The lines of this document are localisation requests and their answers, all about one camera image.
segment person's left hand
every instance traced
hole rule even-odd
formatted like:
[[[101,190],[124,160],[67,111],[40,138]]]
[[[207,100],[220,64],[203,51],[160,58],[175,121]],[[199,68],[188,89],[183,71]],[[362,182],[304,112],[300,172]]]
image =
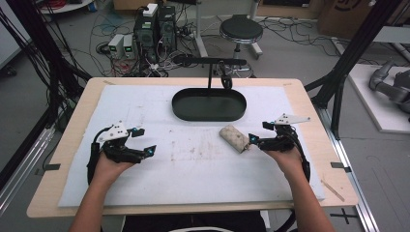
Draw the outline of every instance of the person's left hand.
[[[99,184],[103,187],[109,188],[117,180],[121,173],[133,165],[134,163],[130,162],[117,163],[111,159],[108,159],[105,153],[101,152],[91,184]]]

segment robotic hand controller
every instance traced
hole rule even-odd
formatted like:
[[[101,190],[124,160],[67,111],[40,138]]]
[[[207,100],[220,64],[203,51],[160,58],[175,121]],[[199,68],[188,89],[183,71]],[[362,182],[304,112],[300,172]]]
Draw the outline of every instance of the robotic hand controller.
[[[116,125],[104,128],[97,133],[93,143],[91,144],[91,156],[87,164],[88,184],[90,184],[93,179],[97,162],[99,161],[101,149],[100,143],[97,142],[97,139],[103,132],[105,132],[105,134],[100,137],[99,141],[104,142],[102,145],[102,150],[104,151],[106,157],[110,160],[115,162],[141,163],[142,160],[152,157],[155,153],[157,147],[156,145],[144,148],[143,151],[130,149],[125,145],[130,136],[138,137],[144,135],[144,129],[126,129],[121,121]]]
[[[262,151],[279,151],[285,152],[292,150],[295,146],[301,154],[302,168],[304,169],[307,180],[310,179],[310,164],[305,157],[302,145],[299,141],[298,134],[291,126],[296,123],[303,123],[310,121],[310,118],[299,117],[293,115],[281,115],[272,123],[263,122],[262,127],[266,130],[275,131],[276,137],[273,138],[259,138],[254,134],[249,134],[249,144],[254,144]]]

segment white paper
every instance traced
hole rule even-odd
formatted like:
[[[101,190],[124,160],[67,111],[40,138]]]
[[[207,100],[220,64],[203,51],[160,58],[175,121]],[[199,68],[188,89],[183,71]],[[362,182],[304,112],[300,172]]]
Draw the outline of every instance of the white paper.
[[[127,129],[145,129],[129,138],[129,148],[157,145],[153,157],[124,172],[111,187],[105,205],[172,205],[291,200],[290,187],[276,162],[256,146],[238,154],[219,131],[228,124],[241,133],[275,137],[262,122],[293,114],[281,87],[237,87],[247,99],[245,115],[235,122],[187,122],[172,112],[172,97],[183,86],[106,86],[74,156],[60,207],[78,206],[87,189],[90,144],[101,129],[123,121]],[[303,135],[295,126],[307,159]],[[324,199],[314,166],[310,184]]]

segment hand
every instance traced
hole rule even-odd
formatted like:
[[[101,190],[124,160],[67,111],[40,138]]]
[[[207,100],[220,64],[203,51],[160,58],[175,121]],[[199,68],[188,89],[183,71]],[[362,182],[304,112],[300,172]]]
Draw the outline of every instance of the hand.
[[[285,152],[278,151],[264,151],[272,157],[277,163],[280,170],[284,173],[286,178],[293,173],[304,173],[302,169],[302,158],[298,149],[294,147],[292,150]]]
[[[91,184],[99,184],[103,187],[109,188],[117,180],[121,173],[133,165],[134,163],[130,162],[117,163],[111,159],[108,159],[105,153],[101,152]]]

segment gray floor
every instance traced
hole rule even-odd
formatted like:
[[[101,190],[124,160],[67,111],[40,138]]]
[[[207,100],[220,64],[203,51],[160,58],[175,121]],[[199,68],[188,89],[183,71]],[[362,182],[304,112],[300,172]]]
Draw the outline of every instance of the gray floor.
[[[105,10],[99,10],[93,14],[79,10],[59,16],[62,31],[73,48],[75,58],[92,76],[102,76],[102,74],[86,53],[92,53],[97,57],[105,70],[110,68],[109,61],[95,52],[95,46],[98,43],[109,41],[109,37],[97,36],[101,35],[101,32],[109,34],[108,29],[104,29],[102,24],[125,23],[124,27],[118,28],[118,33],[133,27],[132,14],[118,14],[110,10],[110,7],[108,3]],[[204,19],[203,28],[211,25],[204,35],[217,35],[219,33],[218,21],[215,17]],[[299,33],[307,34],[311,39],[318,37],[315,22],[307,23],[298,26]],[[271,28],[281,30],[278,26]],[[278,33],[290,39],[289,29]],[[294,38],[305,40],[307,37],[298,36],[294,32]],[[210,56],[230,57],[232,55],[233,43],[212,36],[204,37],[204,42]],[[321,44],[324,48],[290,42],[275,32],[265,29],[264,36],[259,42],[264,54],[255,60],[250,50],[243,49],[241,57],[251,63],[254,74],[259,78],[298,78],[304,84],[308,84],[328,73],[338,59],[335,56],[336,49],[329,41],[319,40],[316,44]],[[364,55],[366,60],[361,60],[361,62],[381,64],[390,57],[395,57],[400,65],[408,67],[408,63],[400,56],[379,43],[373,44],[367,50]],[[46,108],[45,87],[35,75],[29,61],[24,55],[18,55],[12,64],[18,71],[17,76],[0,78],[0,102],[3,106],[0,121],[1,168]],[[169,75],[203,77],[208,75],[208,67],[178,69],[169,72]],[[309,94],[314,96],[315,92],[311,91]],[[410,182],[407,178],[410,176],[410,144],[408,142],[410,135],[379,132],[349,81],[345,84],[339,133],[380,231],[409,231]],[[59,133],[55,135],[54,143],[59,136]],[[51,149],[50,145],[35,169],[42,165],[45,155]],[[0,231],[64,231],[68,229],[72,221],[70,217],[32,219],[26,216],[27,207],[41,178],[35,175],[33,170],[33,174],[28,177],[7,211],[0,217]],[[344,210],[348,215],[356,215],[353,208]],[[337,231],[363,230],[360,222],[354,217],[348,220],[344,217],[331,217],[331,214],[342,214],[341,208],[329,208],[326,212]],[[270,211],[269,214],[272,227],[277,228],[284,223],[288,212]],[[104,218],[105,231],[118,231],[120,224],[120,217]]]

